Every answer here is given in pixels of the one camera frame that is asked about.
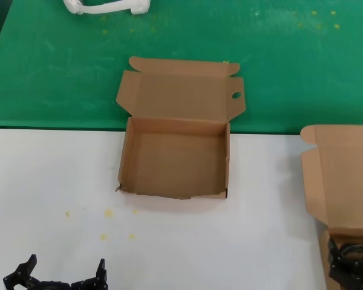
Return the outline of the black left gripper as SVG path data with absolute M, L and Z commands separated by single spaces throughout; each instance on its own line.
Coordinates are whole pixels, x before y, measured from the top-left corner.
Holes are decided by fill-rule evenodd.
M 21 285 L 28 290 L 108 290 L 105 259 L 100 260 L 95 277 L 71 285 L 64 282 L 33 280 L 31 273 L 36 264 L 37 257 L 32 254 L 26 262 L 19 264 L 13 273 L 3 278 L 5 289 L 14 290 L 16 285 Z

